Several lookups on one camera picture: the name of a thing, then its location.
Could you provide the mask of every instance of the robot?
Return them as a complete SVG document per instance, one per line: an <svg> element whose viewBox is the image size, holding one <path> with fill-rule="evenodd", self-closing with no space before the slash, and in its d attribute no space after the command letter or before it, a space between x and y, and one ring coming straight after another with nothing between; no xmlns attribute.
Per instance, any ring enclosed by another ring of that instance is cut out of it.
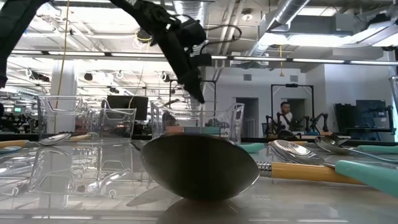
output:
<svg viewBox="0 0 398 224"><path fill-rule="evenodd" d="M7 82L7 58L22 37L41 5L50 0L7 0L0 9L0 88ZM157 44L184 86L200 103L204 97L200 90L198 66L212 64L210 54L191 56L194 45L206 40L206 33L198 21L190 18L181 22L164 8L144 0L110 0L130 14L152 36L151 45Z"/></svg>

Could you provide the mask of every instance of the clear container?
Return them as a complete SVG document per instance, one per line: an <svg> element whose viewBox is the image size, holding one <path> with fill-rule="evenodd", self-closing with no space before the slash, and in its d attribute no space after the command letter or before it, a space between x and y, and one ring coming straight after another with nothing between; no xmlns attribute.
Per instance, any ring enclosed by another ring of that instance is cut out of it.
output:
<svg viewBox="0 0 398 224"><path fill-rule="evenodd" d="M396 104L396 110L398 112L398 75L390 77L390 84L391 84L391 90L392 90L392 95L394 97L394 102Z"/></svg>
<svg viewBox="0 0 398 224"><path fill-rule="evenodd" d="M241 142L244 104L236 103L226 111L173 110L151 103L152 136L168 133L209 134Z"/></svg>
<svg viewBox="0 0 398 224"><path fill-rule="evenodd" d="M40 139L48 134L96 133L96 141L130 141L136 115L136 109L112 109L105 98L96 96L39 96L38 112Z"/></svg>

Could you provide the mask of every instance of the yellow spoon handle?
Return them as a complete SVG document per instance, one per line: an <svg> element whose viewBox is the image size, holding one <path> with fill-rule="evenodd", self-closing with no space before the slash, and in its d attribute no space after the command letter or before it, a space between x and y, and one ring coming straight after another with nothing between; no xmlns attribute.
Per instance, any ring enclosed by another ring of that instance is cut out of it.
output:
<svg viewBox="0 0 398 224"><path fill-rule="evenodd" d="M27 140L3 141L0 142L0 149L8 146L24 147L28 142Z"/></svg>
<svg viewBox="0 0 398 224"><path fill-rule="evenodd" d="M324 166L272 163L272 178L363 184L360 181L337 174L334 169Z"/></svg>

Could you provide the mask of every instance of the spoon handle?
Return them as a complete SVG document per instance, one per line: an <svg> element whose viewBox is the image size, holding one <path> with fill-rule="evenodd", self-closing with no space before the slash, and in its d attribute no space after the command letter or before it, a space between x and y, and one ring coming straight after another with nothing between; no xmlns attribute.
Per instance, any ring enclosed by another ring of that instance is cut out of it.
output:
<svg viewBox="0 0 398 224"><path fill-rule="evenodd" d="M385 152L388 154L398 154L398 146L358 146L363 152Z"/></svg>
<svg viewBox="0 0 398 224"><path fill-rule="evenodd" d="M397 160L381 158L379 156L375 156L373 154L369 154L369 153L366 153L366 152L357 151L357 150L354 150L354 149L347 149L347 150L349 150L350 152L355 152L355 153L358 153L358 154L362 154L364 156L371 157L373 159L377 159L379 161L390 162L390 163L393 163L393 164L398 164Z"/></svg>
<svg viewBox="0 0 398 224"><path fill-rule="evenodd" d="M344 184L362 184L360 181L337 174L332 168L301 164L273 162L272 178L335 182Z"/></svg>
<svg viewBox="0 0 398 224"><path fill-rule="evenodd" d="M243 144L239 146L248 153L257 153L265 148L264 143Z"/></svg>
<svg viewBox="0 0 398 224"><path fill-rule="evenodd" d="M0 149L8 146L24 147L28 142L28 140L2 141L0 142Z"/></svg>
<svg viewBox="0 0 398 224"><path fill-rule="evenodd" d="M338 161L336 172L398 198L398 170L353 161Z"/></svg>

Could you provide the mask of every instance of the yellow cord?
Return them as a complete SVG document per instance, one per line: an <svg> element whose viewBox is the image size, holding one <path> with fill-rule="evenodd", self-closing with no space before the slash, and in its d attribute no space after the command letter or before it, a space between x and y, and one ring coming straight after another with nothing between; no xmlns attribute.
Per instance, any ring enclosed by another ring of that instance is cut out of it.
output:
<svg viewBox="0 0 398 224"><path fill-rule="evenodd" d="M62 64L61 64L61 75L60 75L60 82L58 84L58 91L57 91L57 96L60 95L61 92L61 84L62 84L62 77L63 77L63 66L65 65L65 56L67 54L67 38L68 38L68 22L69 22L69 0L67 2L67 18L65 21L65 36L64 36L64 41L63 41L63 55L62 55ZM55 102L55 109L58 109L58 100ZM55 118L54 121L54 133L56 132L57 128L57 119Z"/></svg>
<svg viewBox="0 0 398 224"><path fill-rule="evenodd" d="M279 47L280 57L282 58L282 46ZM285 77L284 75L284 63L280 62L280 77Z"/></svg>

